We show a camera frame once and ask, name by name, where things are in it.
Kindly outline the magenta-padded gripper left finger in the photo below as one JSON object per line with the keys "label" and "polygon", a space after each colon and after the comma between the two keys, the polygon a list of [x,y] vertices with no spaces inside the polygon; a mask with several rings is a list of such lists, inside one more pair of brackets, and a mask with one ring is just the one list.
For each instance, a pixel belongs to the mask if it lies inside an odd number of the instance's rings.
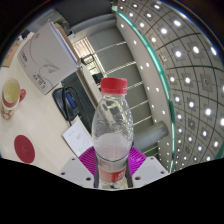
{"label": "magenta-padded gripper left finger", "polygon": [[70,158],[59,171],[59,176],[84,188],[93,188],[97,172],[97,159],[93,148],[79,157]]}

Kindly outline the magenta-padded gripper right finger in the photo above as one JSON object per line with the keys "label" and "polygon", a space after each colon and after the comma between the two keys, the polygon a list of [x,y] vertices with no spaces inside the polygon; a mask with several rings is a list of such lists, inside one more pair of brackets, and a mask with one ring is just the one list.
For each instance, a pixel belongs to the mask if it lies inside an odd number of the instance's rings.
{"label": "magenta-padded gripper right finger", "polygon": [[145,156],[132,147],[128,156],[128,185],[131,188],[140,188],[168,175],[166,169],[154,157]]}

